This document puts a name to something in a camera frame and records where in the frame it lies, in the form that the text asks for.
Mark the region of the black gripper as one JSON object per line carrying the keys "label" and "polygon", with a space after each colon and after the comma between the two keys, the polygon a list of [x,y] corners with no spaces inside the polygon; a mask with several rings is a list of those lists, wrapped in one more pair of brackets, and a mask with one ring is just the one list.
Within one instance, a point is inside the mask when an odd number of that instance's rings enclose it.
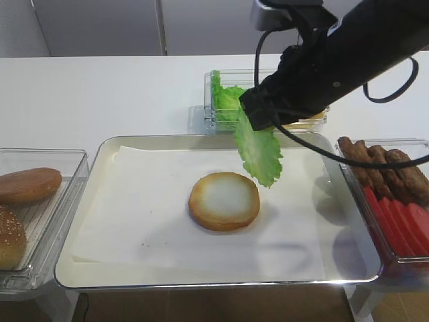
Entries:
{"label": "black gripper", "polygon": [[308,119],[335,102],[331,43],[287,47],[277,70],[240,97],[244,112],[256,131],[274,122],[283,125]]}

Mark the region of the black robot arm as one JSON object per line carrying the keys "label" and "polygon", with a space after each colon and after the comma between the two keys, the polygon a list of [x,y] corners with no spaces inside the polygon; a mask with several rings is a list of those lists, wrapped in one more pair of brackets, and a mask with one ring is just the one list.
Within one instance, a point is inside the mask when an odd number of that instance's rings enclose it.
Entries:
{"label": "black robot arm", "polygon": [[266,5],[284,15],[270,30],[296,28],[303,43],[241,96],[255,130],[312,117],[428,45],[427,1],[361,1],[342,19],[319,1]]}

